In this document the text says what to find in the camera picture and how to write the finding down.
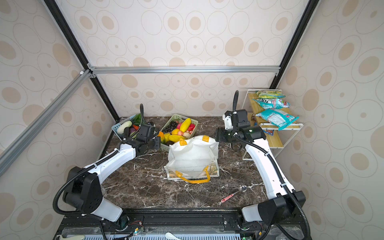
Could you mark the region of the white grocery bag yellow handles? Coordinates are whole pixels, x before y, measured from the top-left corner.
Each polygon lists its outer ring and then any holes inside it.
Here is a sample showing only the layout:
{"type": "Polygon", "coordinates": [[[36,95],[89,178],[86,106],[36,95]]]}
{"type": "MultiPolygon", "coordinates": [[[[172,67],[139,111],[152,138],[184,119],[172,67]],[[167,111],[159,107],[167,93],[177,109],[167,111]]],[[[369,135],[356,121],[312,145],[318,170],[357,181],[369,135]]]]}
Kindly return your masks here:
{"type": "Polygon", "coordinates": [[[196,136],[169,147],[164,169],[170,181],[203,184],[220,176],[218,159],[219,142],[209,136],[196,136]]]}

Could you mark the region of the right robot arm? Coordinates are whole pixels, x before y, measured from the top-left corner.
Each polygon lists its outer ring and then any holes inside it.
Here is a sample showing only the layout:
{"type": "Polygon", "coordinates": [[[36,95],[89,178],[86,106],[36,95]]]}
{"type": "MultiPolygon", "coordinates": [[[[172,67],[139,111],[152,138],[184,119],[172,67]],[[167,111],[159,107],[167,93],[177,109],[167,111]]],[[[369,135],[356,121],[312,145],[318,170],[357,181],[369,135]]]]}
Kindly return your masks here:
{"type": "Polygon", "coordinates": [[[242,208],[243,228],[248,229],[254,222],[261,222],[268,228],[276,226],[288,239],[294,237],[281,225],[286,221],[301,218],[304,239],[311,239],[311,230],[303,205],[306,196],[296,191],[282,173],[276,162],[267,137],[260,126],[251,125],[248,112],[238,110],[239,92],[233,99],[233,109],[223,115],[224,127],[217,128],[215,140],[220,143],[241,144],[251,156],[267,191],[268,200],[242,208]]]}

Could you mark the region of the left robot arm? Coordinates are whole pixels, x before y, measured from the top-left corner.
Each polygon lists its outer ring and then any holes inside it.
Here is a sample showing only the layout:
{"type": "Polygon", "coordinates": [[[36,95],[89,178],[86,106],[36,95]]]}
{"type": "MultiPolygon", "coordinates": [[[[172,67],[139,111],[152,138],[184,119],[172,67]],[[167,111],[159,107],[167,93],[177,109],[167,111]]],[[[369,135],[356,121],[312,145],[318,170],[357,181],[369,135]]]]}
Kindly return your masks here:
{"type": "Polygon", "coordinates": [[[102,183],[125,163],[160,148],[156,127],[144,122],[144,106],[140,105],[141,125],[131,137],[121,141],[119,147],[102,159],[84,168],[74,167],[67,182],[53,200],[53,210],[59,215],[83,214],[108,220],[123,229],[129,217],[123,209],[107,200],[101,190],[102,183]]]}

